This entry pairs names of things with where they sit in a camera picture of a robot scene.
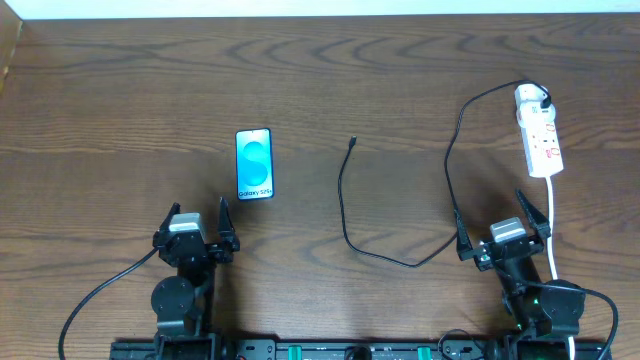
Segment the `blue Galaxy smartphone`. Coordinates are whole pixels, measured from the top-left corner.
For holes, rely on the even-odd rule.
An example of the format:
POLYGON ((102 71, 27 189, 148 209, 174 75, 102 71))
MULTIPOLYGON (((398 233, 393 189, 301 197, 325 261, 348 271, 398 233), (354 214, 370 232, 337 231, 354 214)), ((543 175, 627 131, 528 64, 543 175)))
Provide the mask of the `blue Galaxy smartphone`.
POLYGON ((272 198, 275 185, 271 130, 240 130, 235 135, 235 144, 238 199, 272 198))

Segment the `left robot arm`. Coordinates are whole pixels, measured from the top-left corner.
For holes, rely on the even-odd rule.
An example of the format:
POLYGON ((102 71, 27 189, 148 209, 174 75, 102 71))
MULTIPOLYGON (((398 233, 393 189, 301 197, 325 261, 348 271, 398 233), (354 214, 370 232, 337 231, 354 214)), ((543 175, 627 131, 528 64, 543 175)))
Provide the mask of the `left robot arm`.
POLYGON ((228 202, 219 203, 217 238, 206 241, 198 213, 183 213, 172 205, 153 236, 161 260, 177 274, 160 281, 151 295, 157 316, 154 337, 157 359, 229 359, 236 355, 224 337, 210 329, 215 269, 231 263, 240 241, 231 221, 228 202))

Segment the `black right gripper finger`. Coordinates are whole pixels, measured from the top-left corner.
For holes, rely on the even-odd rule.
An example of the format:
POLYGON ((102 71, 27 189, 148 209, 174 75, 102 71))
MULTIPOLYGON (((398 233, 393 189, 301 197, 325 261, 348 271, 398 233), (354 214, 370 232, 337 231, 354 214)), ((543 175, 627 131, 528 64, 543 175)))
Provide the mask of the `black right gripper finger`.
POLYGON ((473 246, 458 209, 454 209, 454 216, 457 227, 456 252, 459 259, 465 261, 473 257, 473 246))
POLYGON ((540 239, 548 239, 551 236, 549 219, 527 199, 520 189, 516 189, 515 194, 527 218, 529 226, 540 239))

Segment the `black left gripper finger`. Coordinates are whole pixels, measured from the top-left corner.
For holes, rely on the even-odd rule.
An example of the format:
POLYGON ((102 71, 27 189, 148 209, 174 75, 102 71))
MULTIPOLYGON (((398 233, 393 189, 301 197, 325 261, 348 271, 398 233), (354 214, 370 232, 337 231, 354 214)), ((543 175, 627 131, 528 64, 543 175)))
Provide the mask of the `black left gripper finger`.
POLYGON ((168 232, 171 220, 175 215, 179 213, 180 213, 180 204, 177 202, 174 202, 168 214, 166 215, 165 219, 162 221, 161 225, 159 226, 158 231, 160 233, 168 232))
POLYGON ((224 197, 220 198, 217 232, 223 242, 237 244, 237 235, 229 215, 228 202, 224 197))

